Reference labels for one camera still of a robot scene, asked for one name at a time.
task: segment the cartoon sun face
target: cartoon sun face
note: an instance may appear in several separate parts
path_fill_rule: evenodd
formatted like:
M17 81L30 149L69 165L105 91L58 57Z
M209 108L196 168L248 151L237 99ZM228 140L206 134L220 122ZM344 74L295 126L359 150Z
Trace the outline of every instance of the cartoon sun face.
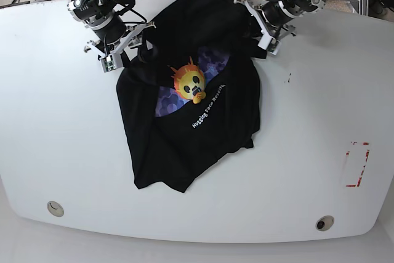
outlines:
M190 57L190 63L176 70L172 68L175 75L171 76L174 79L174 87L178 95L187 100L193 100L194 103L200 103L206 94L204 73L193 64Z

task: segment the white table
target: white table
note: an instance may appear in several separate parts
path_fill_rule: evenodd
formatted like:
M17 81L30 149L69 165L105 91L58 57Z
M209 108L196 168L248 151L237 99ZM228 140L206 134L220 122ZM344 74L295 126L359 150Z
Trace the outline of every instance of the white table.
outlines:
M172 1L138 0L136 9L152 18ZM346 237L374 225L394 175L392 23L328 10L298 18L299 35L279 56L255 61L255 148L227 155L181 194L161 183L134 186L115 91L121 70L104 74L83 52L95 35L65 1L3 9L0 21L0 175L19 216L221 243ZM359 187L345 186L364 164L365 147L351 141L370 143ZM63 217L48 212L52 200ZM334 225L317 231L327 215Z

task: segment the black t-shirt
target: black t-shirt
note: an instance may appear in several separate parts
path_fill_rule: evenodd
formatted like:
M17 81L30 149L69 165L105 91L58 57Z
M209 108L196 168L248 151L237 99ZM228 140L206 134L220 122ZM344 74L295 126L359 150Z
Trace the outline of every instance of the black t-shirt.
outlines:
M164 182L185 192L225 154L252 148L260 127L260 79L251 60L259 51L245 37L246 9L232 0L190 1L154 19L158 29L147 40L158 48L155 59L123 57L117 92L138 188Z

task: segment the purple pattern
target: purple pattern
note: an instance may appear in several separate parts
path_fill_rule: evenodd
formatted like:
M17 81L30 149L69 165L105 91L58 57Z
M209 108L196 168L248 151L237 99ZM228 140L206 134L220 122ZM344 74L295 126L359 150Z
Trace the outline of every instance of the purple pattern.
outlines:
M200 47L198 49L198 66L205 76L205 85L207 85L216 75L225 67L230 56L221 51ZM156 105L155 116L161 117L171 114L181 109L187 102L178 95L175 89L161 86Z

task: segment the round hole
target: round hole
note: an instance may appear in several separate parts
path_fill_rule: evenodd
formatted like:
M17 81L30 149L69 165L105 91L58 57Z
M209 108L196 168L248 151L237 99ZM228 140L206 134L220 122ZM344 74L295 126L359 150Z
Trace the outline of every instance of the round hole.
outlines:
M47 204L48 211L55 217L62 217L64 215L63 207L56 201L50 201Z
M316 229L319 231L327 231L334 224L334 218L332 216L324 216L316 222Z

